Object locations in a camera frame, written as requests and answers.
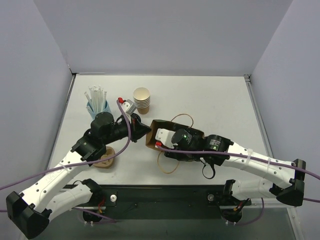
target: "wooden coaster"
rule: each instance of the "wooden coaster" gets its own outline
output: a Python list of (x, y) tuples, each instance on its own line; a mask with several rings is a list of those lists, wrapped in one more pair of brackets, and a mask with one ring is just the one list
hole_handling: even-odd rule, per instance
[[(107, 157), (116, 154), (115, 150), (112, 147), (106, 146), (105, 148), (106, 148), (106, 153), (100, 159), (106, 159)], [(96, 168), (108, 169), (114, 164), (114, 160), (115, 160), (115, 158), (113, 157), (109, 160), (95, 163), (95, 164), (93, 164), (93, 166), (95, 166)]]

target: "gray wall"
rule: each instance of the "gray wall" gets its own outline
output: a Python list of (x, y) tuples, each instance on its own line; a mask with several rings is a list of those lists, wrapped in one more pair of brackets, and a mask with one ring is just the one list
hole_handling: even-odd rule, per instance
[(34, 0), (74, 73), (243, 76), (292, 0)]
[[(275, 157), (301, 158), (320, 173), (320, 1), (294, 0), (252, 74), (252, 86)], [(307, 176), (307, 198), (320, 199)], [(298, 208), (307, 239), (319, 239), (319, 204)]]
[[(0, 4), (0, 185), (43, 171), (58, 129), (71, 73), (32, 0)], [(0, 191), (6, 196), (21, 184)], [(0, 239), (20, 231), (0, 213)]]

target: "white table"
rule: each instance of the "white table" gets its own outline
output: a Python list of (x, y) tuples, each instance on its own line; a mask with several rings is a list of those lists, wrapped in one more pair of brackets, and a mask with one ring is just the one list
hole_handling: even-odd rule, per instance
[[(175, 115), (188, 113), (194, 119), (193, 127), (206, 135), (217, 134), (229, 138), (243, 147), (266, 155), (263, 138), (243, 77), (222, 76), (110, 76), (77, 75), (53, 149), (49, 168), (53, 168), (71, 147), (90, 128), (92, 121), (86, 109), (84, 95), (88, 86), (101, 85), (107, 90), (107, 100), (115, 119), (121, 114), (116, 99), (132, 99), (138, 87), (146, 87), (151, 94), (150, 111), (140, 115), (150, 125), (153, 119), (171, 120)], [(187, 116), (175, 122), (189, 125)], [(90, 167), (71, 182), (91, 178), (98, 184), (112, 185), (218, 185), (226, 180), (254, 180), (259, 177), (230, 167), (216, 167), (216, 176), (208, 180), (202, 176), (199, 162), (181, 162), (172, 174), (162, 173), (157, 166), (158, 152), (145, 146), (145, 137), (130, 143), (127, 150), (116, 157), (110, 169)], [(124, 138), (109, 146), (119, 151), (126, 143)], [(177, 161), (161, 157), (167, 171)]]

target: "blue container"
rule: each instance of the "blue container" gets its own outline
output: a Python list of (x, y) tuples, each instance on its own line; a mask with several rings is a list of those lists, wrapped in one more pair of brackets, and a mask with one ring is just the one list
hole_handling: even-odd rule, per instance
[(104, 110), (101, 111), (101, 112), (91, 113), (91, 112), (89, 112), (89, 110), (88, 110), (88, 113), (91, 115), (92, 119), (95, 119), (96, 116), (97, 116), (97, 114), (99, 114), (99, 113), (104, 113), (104, 112), (111, 113), (110, 106), (109, 106), (109, 104), (108, 104), (107, 101), (105, 101)]

